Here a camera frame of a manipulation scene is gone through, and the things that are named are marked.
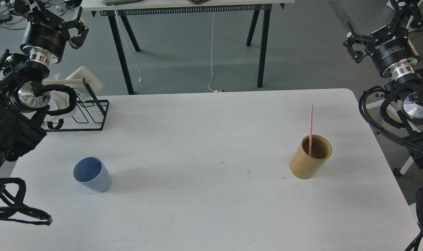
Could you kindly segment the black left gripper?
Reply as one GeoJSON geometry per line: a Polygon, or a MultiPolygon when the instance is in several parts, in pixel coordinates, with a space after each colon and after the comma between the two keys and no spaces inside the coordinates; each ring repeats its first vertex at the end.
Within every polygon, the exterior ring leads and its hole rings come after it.
{"type": "Polygon", "coordinates": [[[73,49],[81,48],[89,32],[82,19],[65,22],[47,9],[31,9],[28,21],[20,49],[29,61],[44,65],[61,62],[67,41],[73,49]],[[70,38],[72,28],[77,35],[70,38]]]}

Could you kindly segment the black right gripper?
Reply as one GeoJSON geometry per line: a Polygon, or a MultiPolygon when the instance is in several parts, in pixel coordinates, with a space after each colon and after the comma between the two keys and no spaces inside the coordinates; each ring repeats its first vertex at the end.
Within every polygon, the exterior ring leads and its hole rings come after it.
{"type": "Polygon", "coordinates": [[[389,0],[395,11],[388,28],[381,28],[369,35],[355,32],[350,21],[346,23],[347,35],[343,46],[355,63],[361,63],[371,57],[376,69],[383,78],[392,76],[392,65],[398,62],[414,66],[419,61],[419,54],[408,39],[408,30],[423,30],[423,17],[419,9],[419,0],[389,0]]]}

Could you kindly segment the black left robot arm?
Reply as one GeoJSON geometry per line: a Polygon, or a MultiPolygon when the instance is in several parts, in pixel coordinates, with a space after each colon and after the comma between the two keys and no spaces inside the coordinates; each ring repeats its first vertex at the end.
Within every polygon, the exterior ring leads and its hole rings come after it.
{"type": "MultiPolygon", "coordinates": [[[[27,154],[46,136],[41,127],[46,116],[73,111],[76,92],[62,84],[44,85],[49,65],[61,62],[66,44],[80,48],[88,34],[80,16],[65,21],[46,9],[42,2],[31,0],[12,12],[29,22],[21,53],[6,50],[0,57],[0,168],[27,154]]],[[[24,203],[25,181],[0,177],[0,221],[50,225],[51,216],[24,203]]]]}

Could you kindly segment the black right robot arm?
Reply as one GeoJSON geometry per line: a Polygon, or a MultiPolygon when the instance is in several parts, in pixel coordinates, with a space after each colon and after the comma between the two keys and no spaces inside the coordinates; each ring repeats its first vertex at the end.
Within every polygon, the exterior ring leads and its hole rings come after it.
{"type": "Polygon", "coordinates": [[[351,23],[344,48],[360,63],[366,56],[382,78],[390,78],[383,87],[366,90],[359,100],[363,119],[378,134],[404,146],[410,159],[423,169],[423,68],[415,69],[420,56],[409,34],[423,30],[423,17],[418,0],[391,0],[394,16],[390,24],[369,35],[355,33],[351,23]],[[407,137],[400,137],[381,126],[367,110],[367,98],[376,94],[383,98],[380,115],[384,122],[397,129],[405,128],[407,137]]]}

